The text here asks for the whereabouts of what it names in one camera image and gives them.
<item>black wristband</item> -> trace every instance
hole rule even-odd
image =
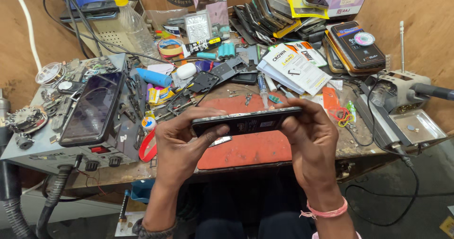
[[[145,228],[142,226],[142,220],[143,218],[139,219],[136,221],[136,223],[133,226],[133,233],[139,236],[139,239],[167,239],[171,235],[173,235],[173,232],[177,228],[178,221],[175,219],[175,224],[173,227],[163,230],[163,231],[157,231],[157,232],[148,232],[145,230]]]

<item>red repair mat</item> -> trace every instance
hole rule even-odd
[[[282,95],[271,93],[285,102]],[[254,94],[249,105],[244,105],[245,95],[212,99],[200,103],[201,107],[213,107],[226,110],[229,114],[263,110],[262,98]],[[292,160],[290,144],[280,131],[237,135],[233,140],[208,148],[199,160],[201,170],[227,168],[235,166],[275,163]]]

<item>pink thread bracelet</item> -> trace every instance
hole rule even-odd
[[[348,208],[347,200],[345,200],[344,197],[342,197],[342,198],[344,200],[344,205],[337,210],[329,211],[329,212],[316,211],[309,206],[309,201],[307,201],[307,208],[310,210],[310,212],[301,211],[300,217],[304,216],[304,217],[308,217],[308,218],[311,217],[313,219],[317,219],[316,216],[320,216],[322,218],[334,218],[334,217],[340,216],[343,213],[345,213]]]

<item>red switch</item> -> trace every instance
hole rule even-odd
[[[110,152],[110,150],[106,149],[106,147],[104,147],[104,146],[98,146],[98,147],[91,148],[91,152],[96,153],[96,154],[103,154],[103,153]]]

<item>yellow bottle cap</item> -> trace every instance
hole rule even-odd
[[[115,0],[115,4],[119,7],[124,7],[128,4],[128,0]]]

